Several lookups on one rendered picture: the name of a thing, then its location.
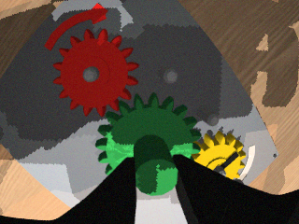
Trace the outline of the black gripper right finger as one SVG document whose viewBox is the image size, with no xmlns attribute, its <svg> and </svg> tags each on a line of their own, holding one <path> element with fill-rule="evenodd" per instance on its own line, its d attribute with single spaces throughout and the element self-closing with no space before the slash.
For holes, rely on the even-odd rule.
<svg viewBox="0 0 299 224">
<path fill-rule="evenodd" d="M 173 154 L 177 198 L 187 224 L 299 224 L 299 189 L 270 194 Z"/>
</svg>

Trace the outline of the dark green gear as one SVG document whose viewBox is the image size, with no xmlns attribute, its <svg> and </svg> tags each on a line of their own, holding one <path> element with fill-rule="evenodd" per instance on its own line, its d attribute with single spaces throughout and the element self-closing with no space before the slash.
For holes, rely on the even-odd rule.
<svg viewBox="0 0 299 224">
<path fill-rule="evenodd" d="M 150 94 L 149 104 L 143 104 L 135 95 L 135 107 L 120 101 L 121 115 L 107 112 L 109 124 L 100 124 L 98 132 L 105 138 L 98 139 L 96 146 L 101 152 L 98 161 L 107 163 L 109 175 L 126 157 L 135 157 L 135 186 L 139 191 L 152 195 L 164 195 L 177 184 L 177 168 L 173 154 L 194 161 L 191 154 L 201 152 L 198 139 L 201 132 L 192 130 L 197 123 L 194 116 L 187 115 L 186 105 L 172 112 L 173 98 L 167 97 L 158 105 L 157 96 Z M 183 118 L 184 117 L 184 118 Z"/>
</svg>

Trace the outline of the yellow gear with black stripe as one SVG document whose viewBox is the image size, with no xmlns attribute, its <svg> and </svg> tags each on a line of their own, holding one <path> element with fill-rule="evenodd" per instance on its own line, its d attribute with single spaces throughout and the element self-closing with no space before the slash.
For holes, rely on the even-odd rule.
<svg viewBox="0 0 299 224">
<path fill-rule="evenodd" d="M 214 134 L 214 139 L 205 134 L 203 141 L 205 142 L 202 145 L 201 142 L 194 142 L 198 143 L 199 148 L 201 148 L 201 152 L 191 154 L 194 160 L 209 169 L 221 165 L 221 168 L 225 169 L 225 173 L 227 173 L 227 178 L 239 178 L 238 169 L 246 167 L 241 161 L 247 157 L 246 152 L 242 150 L 243 143 L 235 139 L 231 133 L 228 133 L 227 137 L 224 138 L 221 131 Z"/>
</svg>

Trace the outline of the red curved arrow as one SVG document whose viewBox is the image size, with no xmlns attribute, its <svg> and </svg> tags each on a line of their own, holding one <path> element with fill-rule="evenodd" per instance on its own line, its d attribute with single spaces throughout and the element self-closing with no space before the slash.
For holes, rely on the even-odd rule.
<svg viewBox="0 0 299 224">
<path fill-rule="evenodd" d="M 52 31 L 49 40 L 46 41 L 46 44 L 44 45 L 45 48 L 48 48 L 51 51 L 53 46 L 55 46 L 56 44 L 57 38 L 63 36 L 64 31 L 67 31 L 68 29 L 70 29 L 70 27 L 75 26 L 76 23 L 84 22 L 87 20 L 93 20 L 93 23 L 98 23 L 99 21 L 107 19 L 106 12 L 108 12 L 108 10 L 101 7 L 101 5 L 98 5 L 97 3 L 96 7 L 93 7 L 93 10 L 79 12 L 79 14 L 76 14 L 72 16 L 72 18 L 64 21 L 63 23 L 60 23 L 60 25 L 57 26 L 57 29 L 55 31 Z"/>
</svg>

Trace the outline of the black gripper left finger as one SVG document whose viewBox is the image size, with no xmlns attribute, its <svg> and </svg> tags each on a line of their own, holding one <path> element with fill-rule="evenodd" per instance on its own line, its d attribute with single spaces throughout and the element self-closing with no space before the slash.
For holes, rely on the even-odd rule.
<svg viewBox="0 0 299 224">
<path fill-rule="evenodd" d="M 135 224 L 135 157 L 126 157 L 78 205 L 54 220 L 0 216 L 0 224 Z"/>
</svg>

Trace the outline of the red gear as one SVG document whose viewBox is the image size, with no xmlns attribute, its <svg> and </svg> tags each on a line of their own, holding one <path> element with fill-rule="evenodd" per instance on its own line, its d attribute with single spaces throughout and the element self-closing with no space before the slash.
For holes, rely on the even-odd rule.
<svg viewBox="0 0 299 224">
<path fill-rule="evenodd" d="M 101 116 L 105 115 L 106 105 L 113 111 L 119 112 L 119 100 L 132 100 L 127 86 L 138 85 L 138 79 L 128 76 L 128 71 L 135 70 L 138 63 L 127 63 L 124 57 L 130 56 L 132 48 L 119 49 L 122 37 L 117 36 L 111 42 L 107 42 L 108 32 L 102 29 L 93 36 L 93 31 L 86 29 L 83 41 L 71 36 L 71 49 L 59 48 L 63 63 L 54 63 L 53 67 L 60 71 L 60 76 L 53 80 L 56 85 L 63 85 L 64 90 L 60 98 L 70 96 L 72 98 L 70 109 L 74 111 L 78 105 L 83 105 L 82 111 L 89 116 L 91 109 L 96 108 Z M 94 82 L 86 82 L 83 71 L 89 67 L 97 67 L 98 79 Z"/>
</svg>

